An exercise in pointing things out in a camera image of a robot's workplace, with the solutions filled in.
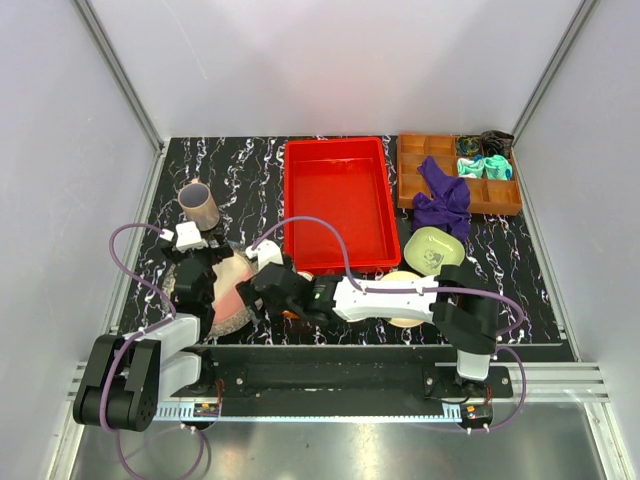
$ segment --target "gray wall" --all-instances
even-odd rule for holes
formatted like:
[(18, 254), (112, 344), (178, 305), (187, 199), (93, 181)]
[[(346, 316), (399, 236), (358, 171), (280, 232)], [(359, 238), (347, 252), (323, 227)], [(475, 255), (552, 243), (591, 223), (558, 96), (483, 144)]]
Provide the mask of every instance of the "gray wall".
[(511, 129), (579, 0), (92, 0), (161, 135)]
[(640, 3), (600, 2), (516, 154), (580, 352), (640, 471)]
[(68, 0), (0, 3), (0, 478), (43, 478), (152, 161)]

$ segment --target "red plastic tray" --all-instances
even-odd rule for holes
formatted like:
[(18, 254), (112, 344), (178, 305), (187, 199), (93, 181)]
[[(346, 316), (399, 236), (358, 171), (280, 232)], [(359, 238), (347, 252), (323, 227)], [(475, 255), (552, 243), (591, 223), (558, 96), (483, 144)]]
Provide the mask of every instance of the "red plastic tray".
[[(312, 215), (332, 224), (347, 245), (353, 270), (388, 271), (402, 258), (379, 138), (287, 143), (284, 156), (284, 216)], [(322, 225), (284, 227), (284, 249), (298, 270), (341, 273), (338, 241)]]

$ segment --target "black marble tabletop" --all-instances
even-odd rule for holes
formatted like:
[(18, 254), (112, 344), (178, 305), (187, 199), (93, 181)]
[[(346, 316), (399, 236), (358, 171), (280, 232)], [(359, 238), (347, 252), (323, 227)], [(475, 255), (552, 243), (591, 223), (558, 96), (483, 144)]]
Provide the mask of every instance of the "black marble tabletop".
[[(177, 193), (194, 178), (209, 184), (224, 221), (228, 240), (249, 245), (284, 214), (283, 166), (287, 137), (174, 138), (153, 200), (149, 222), (173, 229), (184, 221)], [(396, 137), (381, 137), (389, 181), (396, 188)], [(401, 244), (409, 239), (411, 211), (397, 209)], [(142, 242), (136, 272), (154, 284), (162, 284), (169, 267), (158, 248), (157, 235), (148, 233)], [(283, 232), (274, 240), (282, 244)], [(522, 214), (515, 217), (474, 216), (466, 242), (467, 258), (476, 273), (517, 300), (526, 312), (520, 331), (505, 341), (556, 343), (560, 341), (555, 317), (545, 288), (531, 237)], [(129, 332), (157, 322), (162, 315), (159, 299), (139, 285), (128, 293), (120, 330)], [(514, 322), (509, 308), (500, 313), (500, 325)], [(271, 319), (257, 327), (214, 339), (218, 344), (436, 344), (443, 341), (435, 327), (421, 325), (400, 329), (382, 319), (327, 328), (300, 326), (300, 322)]]

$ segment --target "purple cloth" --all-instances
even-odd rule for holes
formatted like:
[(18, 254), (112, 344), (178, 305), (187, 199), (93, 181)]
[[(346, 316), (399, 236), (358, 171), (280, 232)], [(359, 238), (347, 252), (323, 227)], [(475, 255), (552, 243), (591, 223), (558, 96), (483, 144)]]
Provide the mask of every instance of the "purple cloth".
[(432, 156), (418, 171), (429, 185), (433, 200), (422, 192), (413, 197), (413, 230), (437, 227), (464, 243), (471, 230), (471, 194), (464, 178), (445, 174)]

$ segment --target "light green dish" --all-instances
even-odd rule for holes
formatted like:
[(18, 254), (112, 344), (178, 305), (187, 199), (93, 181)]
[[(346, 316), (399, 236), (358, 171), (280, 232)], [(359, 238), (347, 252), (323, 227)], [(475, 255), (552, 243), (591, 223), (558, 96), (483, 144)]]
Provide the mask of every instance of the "light green dish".
[(436, 227), (419, 228), (404, 247), (404, 259), (425, 277), (438, 275), (442, 265), (460, 265), (464, 257), (460, 241)]

